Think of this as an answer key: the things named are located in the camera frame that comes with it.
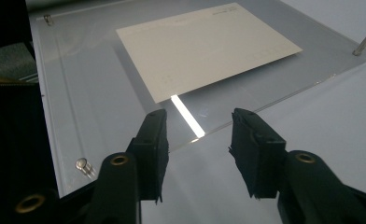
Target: paper sheet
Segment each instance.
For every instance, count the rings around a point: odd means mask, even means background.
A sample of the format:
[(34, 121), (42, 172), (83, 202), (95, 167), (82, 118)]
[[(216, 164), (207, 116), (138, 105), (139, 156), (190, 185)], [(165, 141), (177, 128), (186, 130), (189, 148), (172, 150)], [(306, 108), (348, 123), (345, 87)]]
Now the paper sheet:
[(236, 3), (117, 34), (155, 103), (301, 51)]

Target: clear acrylic sheet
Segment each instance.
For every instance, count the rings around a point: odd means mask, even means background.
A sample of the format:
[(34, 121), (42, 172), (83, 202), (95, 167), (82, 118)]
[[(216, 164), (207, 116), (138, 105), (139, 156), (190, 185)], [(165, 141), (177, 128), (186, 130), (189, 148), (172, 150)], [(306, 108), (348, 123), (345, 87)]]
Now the clear acrylic sheet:
[(197, 139), (171, 100), (154, 103), (116, 30), (232, 2), (303, 51), (179, 95), (205, 134), (230, 125), (236, 107), (260, 111), (366, 63), (366, 50), (352, 55), (358, 43), (274, 0), (97, 2), (36, 12), (31, 23), (61, 196), (92, 181), (76, 160), (86, 158), (96, 173), (107, 155), (125, 151), (153, 110), (167, 110), (172, 152)]

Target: white card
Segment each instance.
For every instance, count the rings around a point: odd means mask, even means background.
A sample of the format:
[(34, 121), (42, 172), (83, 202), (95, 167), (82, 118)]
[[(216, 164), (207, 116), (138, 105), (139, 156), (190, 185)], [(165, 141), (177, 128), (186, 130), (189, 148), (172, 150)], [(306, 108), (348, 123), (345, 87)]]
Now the white card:
[(117, 34), (155, 103), (301, 51), (236, 3)]

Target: metal bolt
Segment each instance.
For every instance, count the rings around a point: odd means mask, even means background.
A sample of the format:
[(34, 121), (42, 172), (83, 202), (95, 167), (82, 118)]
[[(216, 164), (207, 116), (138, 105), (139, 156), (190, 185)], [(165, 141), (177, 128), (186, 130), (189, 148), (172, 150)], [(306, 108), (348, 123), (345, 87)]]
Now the metal bolt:
[(44, 201), (46, 201), (46, 197), (42, 194), (30, 195), (17, 204), (15, 211), (20, 214), (32, 212), (40, 207)]
[(110, 160), (110, 163), (112, 165), (123, 165), (126, 162), (128, 162), (128, 157), (126, 157), (126, 156), (117, 156)]
[(297, 154), (296, 159), (305, 163), (314, 163), (316, 161), (314, 157), (306, 153)]
[(92, 173), (92, 165), (89, 164), (85, 158), (76, 161), (76, 168), (84, 175), (90, 175)]
[(54, 20), (52, 19), (50, 14), (44, 15), (44, 20), (46, 21), (48, 26), (52, 26), (54, 24)]

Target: white table surface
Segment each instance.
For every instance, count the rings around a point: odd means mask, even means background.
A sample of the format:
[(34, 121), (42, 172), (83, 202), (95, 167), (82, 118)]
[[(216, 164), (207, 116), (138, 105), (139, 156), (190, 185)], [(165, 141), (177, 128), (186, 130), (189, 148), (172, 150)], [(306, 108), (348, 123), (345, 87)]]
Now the white table surface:
[[(284, 0), (360, 42), (366, 0)], [(366, 64), (262, 110), (287, 151), (320, 156), (348, 186), (366, 192)], [(164, 202), (142, 203), (143, 223), (281, 223), (276, 199), (250, 199), (228, 153), (232, 126), (170, 154)]]

